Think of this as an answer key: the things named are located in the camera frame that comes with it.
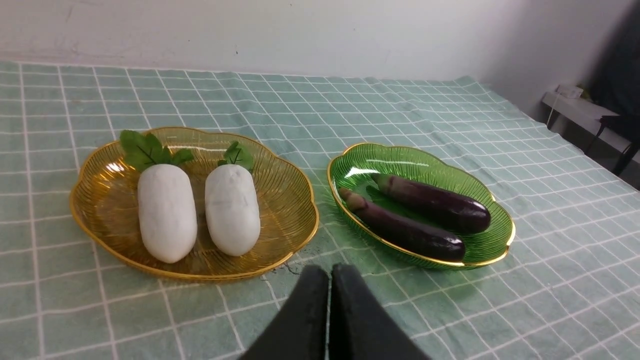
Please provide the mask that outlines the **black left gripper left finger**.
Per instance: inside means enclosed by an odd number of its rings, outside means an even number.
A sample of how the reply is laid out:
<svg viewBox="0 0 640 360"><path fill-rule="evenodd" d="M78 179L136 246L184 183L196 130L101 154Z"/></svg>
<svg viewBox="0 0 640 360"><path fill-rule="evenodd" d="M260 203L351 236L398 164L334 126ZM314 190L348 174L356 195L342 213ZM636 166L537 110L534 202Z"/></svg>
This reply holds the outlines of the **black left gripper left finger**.
<svg viewBox="0 0 640 360"><path fill-rule="evenodd" d="M242 360L323 360L326 352L329 276L307 265L274 319L240 356Z"/></svg>

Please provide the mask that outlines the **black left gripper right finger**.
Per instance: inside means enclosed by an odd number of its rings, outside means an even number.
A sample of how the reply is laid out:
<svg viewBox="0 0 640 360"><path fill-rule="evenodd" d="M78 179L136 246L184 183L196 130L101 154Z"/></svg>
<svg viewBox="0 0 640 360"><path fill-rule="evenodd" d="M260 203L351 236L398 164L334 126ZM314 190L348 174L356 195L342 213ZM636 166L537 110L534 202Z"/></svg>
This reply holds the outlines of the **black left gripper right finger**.
<svg viewBox="0 0 640 360"><path fill-rule="evenodd" d="M330 360L429 360L384 310L358 269L331 271L328 353Z"/></svg>

